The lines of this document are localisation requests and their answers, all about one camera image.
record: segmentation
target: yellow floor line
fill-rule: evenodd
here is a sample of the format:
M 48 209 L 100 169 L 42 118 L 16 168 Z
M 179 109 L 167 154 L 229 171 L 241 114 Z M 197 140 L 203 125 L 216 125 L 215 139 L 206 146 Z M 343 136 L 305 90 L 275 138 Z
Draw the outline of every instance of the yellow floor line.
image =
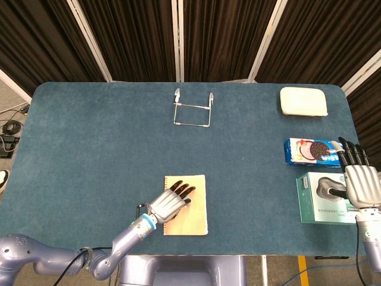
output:
M 307 269 L 307 263 L 305 261 L 304 255 L 298 256 L 298 264 L 299 264 L 299 272 L 302 272 L 303 270 Z M 310 286 L 310 283 L 308 283 L 307 271 L 300 274 L 300 283 L 302 286 Z

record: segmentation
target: white plastic container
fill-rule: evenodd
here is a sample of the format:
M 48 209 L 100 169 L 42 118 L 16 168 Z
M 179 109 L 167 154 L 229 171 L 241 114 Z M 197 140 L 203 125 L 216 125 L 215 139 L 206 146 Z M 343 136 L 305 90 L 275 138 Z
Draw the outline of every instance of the white plastic container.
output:
M 327 102 L 323 91 L 316 88 L 282 88 L 280 106 L 283 114 L 327 116 Z

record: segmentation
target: green box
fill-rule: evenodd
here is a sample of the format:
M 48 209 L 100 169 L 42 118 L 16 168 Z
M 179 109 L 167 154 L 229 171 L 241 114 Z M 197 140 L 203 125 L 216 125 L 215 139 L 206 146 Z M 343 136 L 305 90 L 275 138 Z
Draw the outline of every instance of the green box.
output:
M 308 172 L 296 179 L 300 216 L 303 223 L 347 224 L 356 223 L 358 210 L 349 200 L 334 197 L 321 191 L 324 180 L 332 180 L 345 187 L 344 175 L 340 173 Z

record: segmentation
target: robotic arm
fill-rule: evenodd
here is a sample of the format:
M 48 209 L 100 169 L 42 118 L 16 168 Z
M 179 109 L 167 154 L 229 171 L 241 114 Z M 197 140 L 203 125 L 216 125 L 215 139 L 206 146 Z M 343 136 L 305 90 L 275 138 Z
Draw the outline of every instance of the robotic arm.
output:
M 157 223 L 173 219 L 191 200 L 187 198 L 195 187 L 176 182 L 148 206 L 144 213 L 113 240 L 110 254 L 85 247 L 81 250 L 49 247 L 21 234 L 7 235 L 0 239 L 0 285 L 12 286 L 26 263 L 33 263 L 41 275 L 59 275 L 75 259 L 66 275 L 73 276 L 82 268 L 88 269 L 97 280 L 111 276 L 124 256 L 156 229 Z
M 353 206 L 360 210 L 356 216 L 360 237 L 363 241 L 370 266 L 381 273 L 381 181 L 376 168 L 369 165 L 368 157 L 359 145 L 339 137 L 343 148 L 335 141 L 332 145 L 339 156 L 345 176 L 346 195 Z

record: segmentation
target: blue cable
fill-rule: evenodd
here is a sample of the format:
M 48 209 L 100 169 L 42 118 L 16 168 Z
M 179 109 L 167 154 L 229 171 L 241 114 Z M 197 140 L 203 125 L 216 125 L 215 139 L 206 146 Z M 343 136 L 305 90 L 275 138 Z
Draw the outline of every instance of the blue cable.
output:
M 367 259 L 365 259 L 364 261 L 360 262 L 359 265 L 365 263 L 367 261 Z M 308 271 L 308 270 L 316 270 L 316 269 L 320 269 L 320 268 L 340 268 L 340 267 L 352 267 L 352 266 L 356 266 L 356 263 L 354 264 L 337 264 L 337 265 L 319 265 L 319 266 L 314 266 L 314 267 L 310 267 L 310 268 L 307 268 L 305 270 L 303 270 L 302 272 L 299 272 L 298 274 L 296 274 L 294 277 L 292 277 L 289 281 L 285 282 L 284 284 L 282 284 L 282 286 L 287 286 L 289 285 L 292 281 L 294 281 L 295 279 L 297 279 L 297 277 L 299 277 L 300 274 Z

